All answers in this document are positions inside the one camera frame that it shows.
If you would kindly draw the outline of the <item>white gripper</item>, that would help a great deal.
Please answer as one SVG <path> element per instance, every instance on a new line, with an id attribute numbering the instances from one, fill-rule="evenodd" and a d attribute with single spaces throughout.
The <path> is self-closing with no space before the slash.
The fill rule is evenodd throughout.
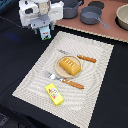
<path id="1" fill-rule="evenodd" d="M 62 1 L 52 3 L 51 0 L 20 0 L 19 15 L 24 27 L 31 26 L 30 21 L 40 15 L 47 14 L 51 21 L 56 22 L 63 18 Z"/>

